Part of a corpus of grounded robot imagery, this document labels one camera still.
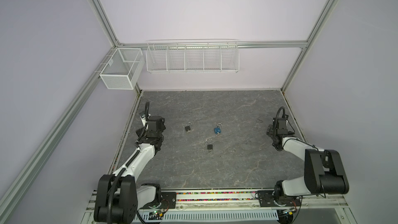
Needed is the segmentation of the blue padlock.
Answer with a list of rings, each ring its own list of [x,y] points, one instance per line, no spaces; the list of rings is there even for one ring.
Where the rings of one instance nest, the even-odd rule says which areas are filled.
[[[218,123],[217,126],[214,128],[214,133],[216,136],[219,136],[221,134],[221,128],[222,128],[221,123]]]

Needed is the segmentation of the small black padlock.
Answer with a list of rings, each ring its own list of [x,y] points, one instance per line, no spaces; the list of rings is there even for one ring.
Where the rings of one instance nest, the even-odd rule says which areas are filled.
[[[208,152],[212,152],[213,151],[213,144],[211,144],[208,140],[205,141],[206,144],[206,149]]]

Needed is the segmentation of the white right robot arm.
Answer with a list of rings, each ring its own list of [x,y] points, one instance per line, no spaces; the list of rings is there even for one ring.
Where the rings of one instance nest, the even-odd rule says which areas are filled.
[[[266,134],[272,139],[272,146],[277,151],[289,152],[304,161],[304,175],[278,181],[274,187],[274,199],[347,194],[349,182],[339,152],[300,140],[294,130],[288,129],[289,125],[289,116],[282,106]]]

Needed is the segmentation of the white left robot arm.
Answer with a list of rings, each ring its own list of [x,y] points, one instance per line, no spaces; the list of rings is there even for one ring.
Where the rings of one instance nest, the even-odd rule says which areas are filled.
[[[159,184],[136,186],[143,169],[164,141],[165,119],[150,115],[149,108],[150,102],[146,102],[141,114],[143,127],[138,129],[133,153],[114,173],[105,174],[98,181],[93,217],[97,223],[130,224],[137,217],[144,224],[138,210],[147,204],[161,205]]]

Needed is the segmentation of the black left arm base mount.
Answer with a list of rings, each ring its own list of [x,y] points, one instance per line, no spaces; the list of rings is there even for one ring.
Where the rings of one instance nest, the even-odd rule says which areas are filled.
[[[174,209],[177,203],[177,192],[161,192],[157,194],[152,202],[148,204],[149,208],[168,208]]]

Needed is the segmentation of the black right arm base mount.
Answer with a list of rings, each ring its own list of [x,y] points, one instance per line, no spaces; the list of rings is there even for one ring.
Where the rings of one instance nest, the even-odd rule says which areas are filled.
[[[258,200],[261,207],[299,207],[302,199],[298,196],[281,196],[277,200],[273,190],[258,190],[255,193],[255,199]]]

